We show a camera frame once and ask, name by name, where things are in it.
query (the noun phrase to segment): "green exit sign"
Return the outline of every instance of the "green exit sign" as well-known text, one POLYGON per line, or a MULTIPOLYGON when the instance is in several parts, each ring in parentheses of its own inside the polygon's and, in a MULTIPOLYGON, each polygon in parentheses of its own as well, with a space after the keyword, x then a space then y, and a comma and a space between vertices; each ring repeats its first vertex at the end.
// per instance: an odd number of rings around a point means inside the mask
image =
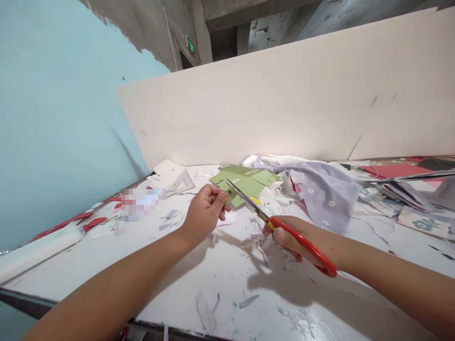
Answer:
POLYGON ((191 54, 194 54, 194 46, 191 43, 191 40, 188 38, 188 36, 186 36, 186 45, 188 49, 191 51, 191 54))

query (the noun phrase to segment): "white table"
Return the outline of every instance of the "white table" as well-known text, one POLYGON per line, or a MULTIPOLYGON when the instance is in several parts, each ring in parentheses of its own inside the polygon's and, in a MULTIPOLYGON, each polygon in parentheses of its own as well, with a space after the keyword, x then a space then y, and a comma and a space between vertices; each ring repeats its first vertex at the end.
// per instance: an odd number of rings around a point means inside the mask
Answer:
MULTIPOLYGON (((210 173, 211 169, 216 166, 194 166, 189 174, 193 177, 197 170, 210 173)), ((208 176, 199 176, 193 191, 208 181, 208 176)), ((111 233, 92 239, 89 233, 78 244, 4 284, 3 291, 61 301, 109 265, 170 233, 171 229, 158 230, 163 222, 160 218, 171 209, 185 214, 193 196, 174 195, 143 221, 118 223, 125 231, 117 236, 111 233)), ((111 203, 98 214, 112 215, 114 206, 111 203)), ((351 221, 347 237, 387 252, 389 247, 372 232, 370 223, 399 257, 455 278, 455 262, 428 246, 454 255, 455 244, 401 226, 386 217, 360 215, 365 208, 364 204, 356 204, 358 214, 351 221)), ((296 205, 290 206, 289 213, 308 219, 296 205)), ((201 290, 210 305, 215 304, 217 293, 220 294, 213 336, 229 340, 434 338, 359 280, 342 273, 336 278, 326 277, 307 261, 285 263, 284 254, 274 243, 267 251, 270 266, 266 268, 256 247, 247 250, 240 247, 241 241, 257 233, 250 221, 255 214, 245 205, 237 214, 238 223, 216 228, 215 243, 207 239, 171 270, 153 300, 136 317, 138 324, 164 323, 188 334, 206 334, 195 300, 201 290), (260 295, 255 302, 244 309, 238 308, 241 301, 255 294, 260 295)))

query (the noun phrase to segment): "purple fabric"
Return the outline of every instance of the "purple fabric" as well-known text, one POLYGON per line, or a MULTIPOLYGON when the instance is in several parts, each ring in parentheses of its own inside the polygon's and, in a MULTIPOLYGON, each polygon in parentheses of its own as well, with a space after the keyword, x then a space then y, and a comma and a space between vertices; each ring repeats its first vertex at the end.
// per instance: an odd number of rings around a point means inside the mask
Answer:
POLYGON ((299 198, 305 201, 314 225, 337 234, 346 232, 362 189, 349 175, 326 162, 255 166, 275 174, 286 171, 300 189, 299 198))

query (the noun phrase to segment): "scissors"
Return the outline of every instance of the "scissors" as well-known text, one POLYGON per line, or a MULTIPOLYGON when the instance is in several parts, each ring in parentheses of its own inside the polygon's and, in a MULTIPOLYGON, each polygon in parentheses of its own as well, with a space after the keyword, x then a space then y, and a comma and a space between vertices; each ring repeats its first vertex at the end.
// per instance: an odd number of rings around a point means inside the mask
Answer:
POLYGON ((275 217, 269 217, 267 214, 265 214, 254 202, 251 200, 245 193, 243 193, 236 185, 234 185, 229 179, 226 179, 226 181, 229 183, 230 186, 232 186, 240 196, 247 204, 249 204, 256 212, 257 216, 264 220, 264 222, 270 226, 272 230, 275 231, 275 228, 281 227, 283 230, 287 231, 290 233, 297 241, 305 247, 308 251, 311 252, 313 256, 316 257, 319 262, 321 262, 324 265, 323 267, 319 267, 315 265, 315 267, 321 271, 324 275, 327 275, 329 277, 336 277, 337 276, 337 269, 335 266, 332 264, 331 261, 328 260, 328 258, 313 244, 311 243, 308 239, 306 239, 304 236, 302 236, 300 233, 297 231, 291 229, 288 225, 285 223, 281 222, 275 217))

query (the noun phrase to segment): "blue painted wall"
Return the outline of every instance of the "blue painted wall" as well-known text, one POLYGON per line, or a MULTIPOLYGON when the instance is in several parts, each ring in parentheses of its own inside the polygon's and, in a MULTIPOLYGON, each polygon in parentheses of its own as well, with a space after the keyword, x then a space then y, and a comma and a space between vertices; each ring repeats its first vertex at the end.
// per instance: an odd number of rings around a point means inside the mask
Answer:
POLYGON ((0 2, 0 249, 148 173, 114 87, 166 73, 77 0, 0 2))

